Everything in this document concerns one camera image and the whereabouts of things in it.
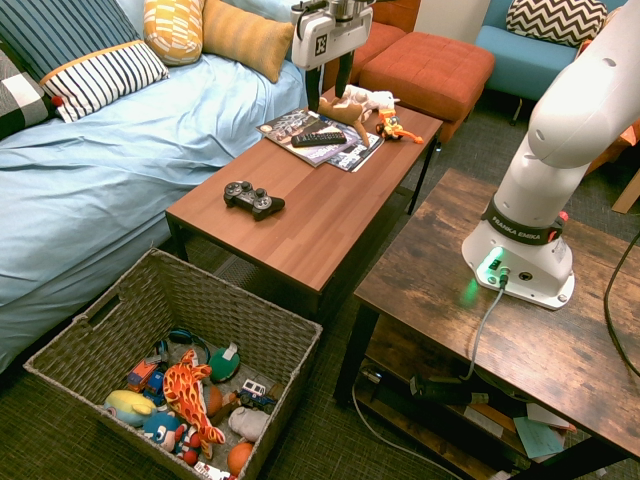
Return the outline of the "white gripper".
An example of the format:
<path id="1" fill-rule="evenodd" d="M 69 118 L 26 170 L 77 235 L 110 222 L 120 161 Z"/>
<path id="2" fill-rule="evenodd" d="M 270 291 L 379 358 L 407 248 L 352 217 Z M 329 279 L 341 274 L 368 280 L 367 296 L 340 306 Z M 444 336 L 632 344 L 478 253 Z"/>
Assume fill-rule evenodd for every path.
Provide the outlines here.
<path id="1" fill-rule="evenodd" d="M 355 49 L 364 45 L 373 21 L 371 4 L 294 4 L 290 10 L 295 27 L 293 63 L 307 70 L 308 108 L 317 112 L 325 63 L 339 58 L 335 95 L 341 98 L 349 84 Z"/>

